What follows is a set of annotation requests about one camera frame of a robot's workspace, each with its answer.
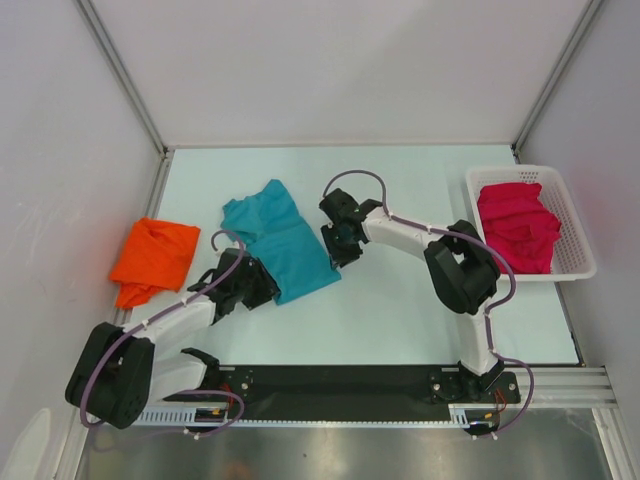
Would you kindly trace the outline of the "teal t-shirt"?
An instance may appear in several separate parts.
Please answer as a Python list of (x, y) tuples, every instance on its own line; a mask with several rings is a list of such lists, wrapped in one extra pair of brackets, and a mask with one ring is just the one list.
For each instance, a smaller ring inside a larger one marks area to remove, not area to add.
[(234, 232), (259, 259), (284, 305), (341, 280), (284, 184), (270, 180), (258, 193), (223, 206), (221, 228)]

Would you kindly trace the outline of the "orange t-shirt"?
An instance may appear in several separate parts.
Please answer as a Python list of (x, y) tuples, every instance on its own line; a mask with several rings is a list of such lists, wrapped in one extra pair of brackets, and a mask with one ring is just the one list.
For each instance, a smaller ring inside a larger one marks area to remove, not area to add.
[(109, 274), (119, 286), (115, 306), (129, 310), (155, 295), (178, 292), (190, 270), (201, 229), (143, 217), (136, 221)]

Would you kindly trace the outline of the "white plastic basket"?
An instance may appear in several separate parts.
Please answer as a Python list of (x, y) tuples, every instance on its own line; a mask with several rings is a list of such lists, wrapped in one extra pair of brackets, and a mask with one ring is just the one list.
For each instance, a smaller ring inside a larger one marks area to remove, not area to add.
[(508, 167), (480, 167), (466, 174), (467, 189), (478, 231), (485, 239), (477, 200), (487, 185), (509, 182), (539, 183), (540, 201), (562, 223), (561, 238), (554, 245), (551, 272), (547, 275), (521, 275), (519, 282), (564, 282), (583, 280), (596, 273), (596, 264), (584, 229), (560, 174), (549, 167), (514, 165)]

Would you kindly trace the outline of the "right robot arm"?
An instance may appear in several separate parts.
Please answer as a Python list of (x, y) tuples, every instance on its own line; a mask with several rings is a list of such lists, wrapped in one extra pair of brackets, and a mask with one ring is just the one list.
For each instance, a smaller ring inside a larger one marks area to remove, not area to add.
[(434, 228), (401, 219), (382, 202), (359, 204), (339, 188), (324, 196), (319, 208), (329, 219), (321, 234), (332, 269), (358, 260), (367, 243), (393, 247), (426, 264), (437, 298), (457, 315), (462, 393), (473, 401), (493, 394), (504, 362), (491, 352), (481, 312), (497, 292), (501, 271), (475, 228), (464, 220)]

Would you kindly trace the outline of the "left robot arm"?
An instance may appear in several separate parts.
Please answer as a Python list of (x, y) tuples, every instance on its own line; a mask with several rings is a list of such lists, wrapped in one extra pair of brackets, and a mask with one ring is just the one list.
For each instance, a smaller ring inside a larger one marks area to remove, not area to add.
[(65, 390), (83, 426), (131, 426), (148, 403), (214, 401), (233, 405), (219, 360), (183, 346), (190, 335), (231, 314), (253, 310), (281, 293), (263, 263), (238, 248), (189, 286), (177, 303), (123, 326), (103, 322), (90, 333)]

